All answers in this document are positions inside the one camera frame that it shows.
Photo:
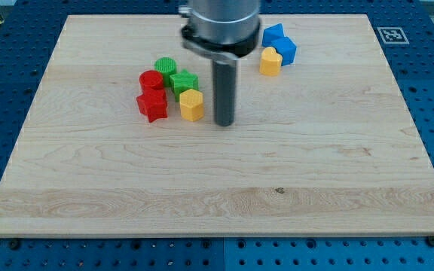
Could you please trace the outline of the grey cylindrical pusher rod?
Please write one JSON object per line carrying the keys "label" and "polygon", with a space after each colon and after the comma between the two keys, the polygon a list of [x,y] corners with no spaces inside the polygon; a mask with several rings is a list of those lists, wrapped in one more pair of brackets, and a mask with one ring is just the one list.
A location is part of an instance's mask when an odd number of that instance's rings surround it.
{"label": "grey cylindrical pusher rod", "polygon": [[235,65],[212,61],[213,117],[219,126],[234,122],[236,80]]}

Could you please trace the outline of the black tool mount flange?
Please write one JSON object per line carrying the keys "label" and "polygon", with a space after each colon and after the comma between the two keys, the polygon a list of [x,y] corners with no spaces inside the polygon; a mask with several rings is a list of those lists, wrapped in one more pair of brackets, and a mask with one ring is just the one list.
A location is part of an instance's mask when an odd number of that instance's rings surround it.
{"label": "black tool mount flange", "polygon": [[189,20],[181,28],[182,46],[216,62],[233,63],[258,43],[260,20]]}

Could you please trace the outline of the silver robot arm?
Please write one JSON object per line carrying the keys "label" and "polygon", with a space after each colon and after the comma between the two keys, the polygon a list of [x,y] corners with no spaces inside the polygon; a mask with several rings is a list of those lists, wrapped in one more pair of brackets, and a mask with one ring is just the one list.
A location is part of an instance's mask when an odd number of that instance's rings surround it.
{"label": "silver robot arm", "polygon": [[219,126],[234,122],[237,66],[257,46],[261,26],[258,0],[187,0],[179,14],[182,46],[212,62],[213,117]]}

